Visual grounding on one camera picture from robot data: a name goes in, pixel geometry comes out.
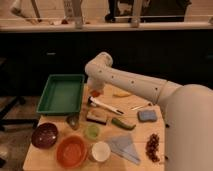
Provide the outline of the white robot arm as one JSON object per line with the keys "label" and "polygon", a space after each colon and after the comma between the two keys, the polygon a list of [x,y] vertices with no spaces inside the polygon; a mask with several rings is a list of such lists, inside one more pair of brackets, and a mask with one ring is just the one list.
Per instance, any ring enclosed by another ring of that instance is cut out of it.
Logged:
{"label": "white robot arm", "polygon": [[158,105],[165,115],[165,171],[213,171],[213,90],[114,69],[99,53],[85,65],[89,87],[106,83]]}

